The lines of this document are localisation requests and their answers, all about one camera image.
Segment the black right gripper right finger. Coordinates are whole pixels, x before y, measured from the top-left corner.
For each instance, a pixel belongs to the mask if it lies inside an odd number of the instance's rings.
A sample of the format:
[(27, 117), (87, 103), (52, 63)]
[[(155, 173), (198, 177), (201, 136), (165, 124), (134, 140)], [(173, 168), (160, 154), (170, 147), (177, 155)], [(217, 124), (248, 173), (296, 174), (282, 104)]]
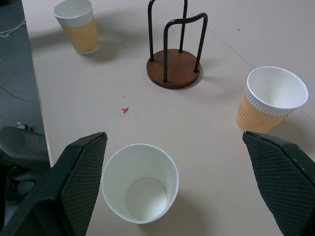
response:
[(315, 162), (296, 144), (246, 131), (260, 194), (283, 236), (315, 236)]

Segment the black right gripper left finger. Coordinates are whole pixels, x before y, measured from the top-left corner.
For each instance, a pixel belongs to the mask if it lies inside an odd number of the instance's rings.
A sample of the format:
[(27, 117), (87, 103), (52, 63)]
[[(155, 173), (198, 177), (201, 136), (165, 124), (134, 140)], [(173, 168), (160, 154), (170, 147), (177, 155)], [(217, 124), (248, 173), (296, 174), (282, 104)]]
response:
[(69, 144), (32, 187), (0, 236), (85, 236), (98, 196), (105, 132)]

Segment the orange ribbed paper cup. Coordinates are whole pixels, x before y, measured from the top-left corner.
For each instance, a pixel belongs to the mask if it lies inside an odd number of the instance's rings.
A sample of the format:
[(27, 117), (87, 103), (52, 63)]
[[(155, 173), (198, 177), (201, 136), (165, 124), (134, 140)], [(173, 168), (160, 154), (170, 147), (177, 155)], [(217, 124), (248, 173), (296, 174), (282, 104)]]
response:
[(236, 124), (241, 131), (267, 133), (309, 97), (304, 82), (292, 72), (274, 66), (254, 69), (247, 78)]
[(53, 8), (53, 14), (77, 53), (86, 55), (98, 49), (98, 32), (89, 0), (65, 0)]

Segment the dark grey chair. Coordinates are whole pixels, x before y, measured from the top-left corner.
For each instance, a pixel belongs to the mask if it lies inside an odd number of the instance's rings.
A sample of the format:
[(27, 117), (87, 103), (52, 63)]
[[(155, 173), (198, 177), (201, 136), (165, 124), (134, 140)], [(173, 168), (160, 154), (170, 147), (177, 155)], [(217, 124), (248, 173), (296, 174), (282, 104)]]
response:
[(45, 136), (26, 128), (0, 128), (0, 224), (5, 202), (20, 203), (49, 170)]

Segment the white paper cup near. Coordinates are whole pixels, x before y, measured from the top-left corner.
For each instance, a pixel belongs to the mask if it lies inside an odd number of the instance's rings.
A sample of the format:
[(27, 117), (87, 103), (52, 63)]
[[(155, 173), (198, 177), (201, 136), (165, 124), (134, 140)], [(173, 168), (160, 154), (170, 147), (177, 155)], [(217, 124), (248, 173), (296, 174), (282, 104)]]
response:
[(101, 188), (108, 207), (134, 224), (163, 217), (179, 191), (179, 173), (173, 159), (149, 144), (132, 144), (107, 162)]

